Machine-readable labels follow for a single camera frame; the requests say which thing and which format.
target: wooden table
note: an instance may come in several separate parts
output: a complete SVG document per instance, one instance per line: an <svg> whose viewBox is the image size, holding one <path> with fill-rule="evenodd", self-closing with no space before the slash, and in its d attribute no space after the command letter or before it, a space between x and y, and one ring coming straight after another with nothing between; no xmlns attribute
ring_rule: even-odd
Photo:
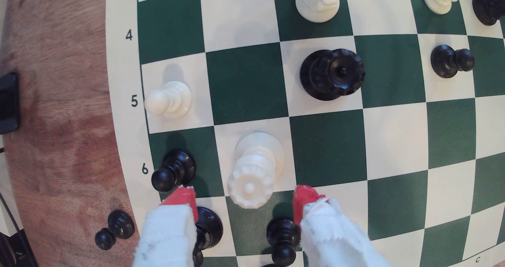
<svg viewBox="0 0 505 267"><path fill-rule="evenodd" d="M21 77L21 128L3 136L40 266L129 266L138 233L98 249L114 209L133 215L110 109L105 0L9 0L0 72Z"/></svg>

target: black chess piece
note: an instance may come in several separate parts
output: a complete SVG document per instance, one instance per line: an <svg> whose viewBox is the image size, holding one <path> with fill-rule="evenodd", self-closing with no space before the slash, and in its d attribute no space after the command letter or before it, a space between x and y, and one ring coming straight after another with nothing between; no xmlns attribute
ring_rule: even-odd
<svg viewBox="0 0 505 267"><path fill-rule="evenodd" d="M159 192L169 192L173 187L186 185L196 175L196 162L188 152L174 149L168 152L151 177L153 187Z"/></svg>
<svg viewBox="0 0 505 267"><path fill-rule="evenodd" d="M477 18L484 25L494 25L505 15L505 0L472 0Z"/></svg>
<svg viewBox="0 0 505 267"><path fill-rule="evenodd" d="M223 223L219 216L205 207L197 207L196 244L193 249L193 262L200 267L204 262L202 250L216 246L223 237Z"/></svg>
<svg viewBox="0 0 505 267"><path fill-rule="evenodd" d="M124 211L116 210L107 218L108 228L95 235L95 243L100 249L109 250L116 244L116 238L129 239L135 232L133 219Z"/></svg>
<svg viewBox="0 0 505 267"><path fill-rule="evenodd" d="M447 45L438 45L431 52L431 66L440 77L454 77L458 71L473 70L475 57L468 49L454 51Z"/></svg>
<svg viewBox="0 0 505 267"><path fill-rule="evenodd" d="M0 78L0 135L16 131L20 122L19 78L12 72Z"/></svg>
<svg viewBox="0 0 505 267"><path fill-rule="evenodd" d="M278 218L267 226L267 240L273 247L272 260L279 267L293 264L296 258L296 246L300 244L300 227L293 219Z"/></svg>
<svg viewBox="0 0 505 267"><path fill-rule="evenodd" d="M357 91L365 79L363 61L346 49L319 50L301 64L300 81L305 91L319 100L334 100Z"/></svg>

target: number 5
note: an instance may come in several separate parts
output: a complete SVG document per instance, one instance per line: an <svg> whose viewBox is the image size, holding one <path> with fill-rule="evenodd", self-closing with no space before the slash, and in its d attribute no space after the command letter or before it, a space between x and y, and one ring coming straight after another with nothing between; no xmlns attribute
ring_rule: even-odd
<svg viewBox="0 0 505 267"><path fill-rule="evenodd" d="M137 95L131 96L131 102L133 103L131 106L133 106L133 107L137 107L137 105L138 105L138 101L135 99L135 97L137 97Z"/></svg>

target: cable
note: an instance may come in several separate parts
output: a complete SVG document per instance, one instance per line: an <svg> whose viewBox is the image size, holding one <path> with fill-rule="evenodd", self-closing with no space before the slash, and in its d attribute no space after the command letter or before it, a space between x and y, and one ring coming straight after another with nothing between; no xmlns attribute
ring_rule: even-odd
<svg viewBox="0 0 505 267"><path fill-rule="evenodd" d="M16 229L16 232L19 234L19 238L21 239L21 244L23 245L23 248L25 249L26 256L28 257L28 260L30 261L30 264L32 267L37 267L37 263L34 262L34 258L32 258L32 255L30 253L30 247L28 246L28 243L26 243L25 238L19 233L19 226L16 223L16 220L12 216L11 210L9 209L9 206L7 206L7 203L5 203L5 200L3 199L2 193L0 192L0 200L2 201L3 206L5 207L5 210L7 210L7 213L9 214L9 217L11 218L12 223L14 224L14 228Z"/></svg>

